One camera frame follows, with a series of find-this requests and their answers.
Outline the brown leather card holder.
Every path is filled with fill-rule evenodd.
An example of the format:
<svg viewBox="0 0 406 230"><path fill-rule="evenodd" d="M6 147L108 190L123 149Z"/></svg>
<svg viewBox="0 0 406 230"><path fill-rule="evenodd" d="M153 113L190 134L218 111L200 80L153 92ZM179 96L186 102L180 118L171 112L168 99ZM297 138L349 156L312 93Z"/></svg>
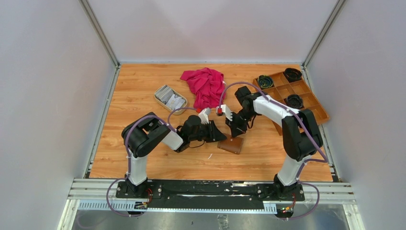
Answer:
<svg viewBox="0 0 406 230"><path fill-rule="evenodd" d="M244 139L241 137L232 137L230 134L225 134L226 139L219 141L217 147L221 150L239 155L241 153Z"/></svg>

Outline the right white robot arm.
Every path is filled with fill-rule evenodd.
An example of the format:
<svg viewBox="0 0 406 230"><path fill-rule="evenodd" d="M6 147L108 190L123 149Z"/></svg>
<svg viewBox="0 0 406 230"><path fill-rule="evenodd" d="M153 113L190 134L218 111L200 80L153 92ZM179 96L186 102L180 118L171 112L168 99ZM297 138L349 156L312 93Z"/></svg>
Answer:
<svg viewBox="0 0 406 230"><path fill-rule="evenodd" d="M282 129L283 147L286 157L282 168L273 179L269 194L260 194L260 198L273 196L286 200L299 186L299 176L306 163L319 152L321 162L327 162L322 152L323 140L315 116L309 109L300 110L288 107L263 92L251 92L248 87L237 89L235 97L241 105L237 113L226 113L226 124L231 136L236 138L248 130L249 121L263 115L277 123Z"/></svg>

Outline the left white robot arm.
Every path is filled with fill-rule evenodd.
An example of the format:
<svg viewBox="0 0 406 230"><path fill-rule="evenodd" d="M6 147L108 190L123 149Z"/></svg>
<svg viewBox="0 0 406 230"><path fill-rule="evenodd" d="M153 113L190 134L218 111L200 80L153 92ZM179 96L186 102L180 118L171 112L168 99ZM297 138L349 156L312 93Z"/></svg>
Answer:
<svg viewBox="0 0 406 230"><path fill-rule="evenodd" d="M182 152L193 141L213 143L227 140L213 120L202 121L197 115L191 115L176 130L151 112L126 126L121 136L129 157L128 172L125 176L127 193L141 198L147 189L147 156L159 143L164 143L175 152Z"/></svg>

